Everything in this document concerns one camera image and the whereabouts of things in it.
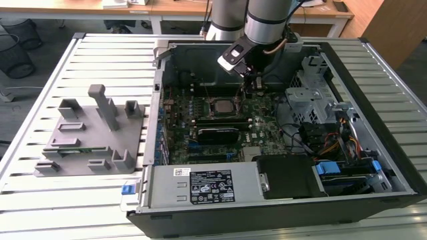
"circuit board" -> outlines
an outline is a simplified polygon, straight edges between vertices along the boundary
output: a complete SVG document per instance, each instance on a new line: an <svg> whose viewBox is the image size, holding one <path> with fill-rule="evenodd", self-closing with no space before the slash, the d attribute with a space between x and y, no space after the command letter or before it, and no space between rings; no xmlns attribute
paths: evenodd
<svg viewBox="0 0 427 240"><path fill-rule="evenodd" d="M164 92L165 126L169 150L169 165L215 163L216 161L195 162L200 156L217 156L220 162L244 162L243 148L259 147L261 155L285 154L285 142L279 131L275 117L277 94L255 94L252 98L236 101L237 114L223 113L215 118L244 118L251 122L249 129L239 131L237 141L233 144L197 145L193 140L196 129L195 120L213 118L209 103L224 105L229 97L195 97L189 89L169 88Z"/></svg>

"black mesh bin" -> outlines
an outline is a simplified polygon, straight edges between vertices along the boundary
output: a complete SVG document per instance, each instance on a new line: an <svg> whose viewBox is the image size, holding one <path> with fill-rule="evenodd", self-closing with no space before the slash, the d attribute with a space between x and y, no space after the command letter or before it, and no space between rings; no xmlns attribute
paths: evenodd
<svg viewBox="0 0 427 240"><path fill-rule="evenodd" d="M30 19L1 18L0 25L8 34L18 37L18 44L24 49L30 50L41 46L42 42L34 28L34 22Z"/></svg>
<svg viewBox="0 0 427 240"><path fill-rule="evenodd" d="M36 67L20 46L20 38L0 34L0 70L10 79L20 79L33 73Z"/></svg>

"gray carpet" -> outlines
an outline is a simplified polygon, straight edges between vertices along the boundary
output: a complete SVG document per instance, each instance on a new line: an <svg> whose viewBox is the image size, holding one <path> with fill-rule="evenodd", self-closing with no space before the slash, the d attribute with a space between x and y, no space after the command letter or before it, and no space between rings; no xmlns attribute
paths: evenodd
<svg viewBox="0 0 427 240"><path fill-rule="evenodd" d="M6 87L44 86L75 32L109 33L101 20L67 20L65 28L59 28L54 20L34 19L33 21L37 24L37 32L44 42L40 48L28 51L29 57L36 65L36 72L22 79L9 79L0 72L0 82ZM199 34L200 26L200 22L163 22L161 31L164 34ZM149 29L144 29L140 26L140 21L136 22L136 27L129 29L135 34L152 33ZM397 74L424 103L427 103L427 92L424 91L427 84L425 66L427 43L421 43L399 68ZM40 89L13 89L12 92L16 96L14 101L9 103L0 101L0 140L8 141L10 141L16 135L38 96ZM0 156L5 150L6 145L0 144Z"/></svg>

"warning label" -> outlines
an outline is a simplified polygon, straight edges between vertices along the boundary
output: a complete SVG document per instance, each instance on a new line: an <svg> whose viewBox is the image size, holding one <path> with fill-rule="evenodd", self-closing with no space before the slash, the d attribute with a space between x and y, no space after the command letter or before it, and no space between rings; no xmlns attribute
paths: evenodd
<svg viewBox="0 0 427 240"><path fill-rule="evenodd" d="M189 201L195 205L235 202L232 171L192 171L189 195Z"/></svg>

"blue drive latch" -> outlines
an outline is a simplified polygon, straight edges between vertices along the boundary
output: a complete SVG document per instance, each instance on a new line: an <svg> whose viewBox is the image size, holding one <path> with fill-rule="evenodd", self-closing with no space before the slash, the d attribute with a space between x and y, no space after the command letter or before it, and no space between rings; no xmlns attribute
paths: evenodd
<svg viewBox="0 0 427 240"><path fill-rule="evenodd" d="M317 170L317 174L319 175L323 175L323 174L339 174L341 172L337 163L333 162L333 161L323 161L323 162L320 162L315 166L315 169Z"/></svg>

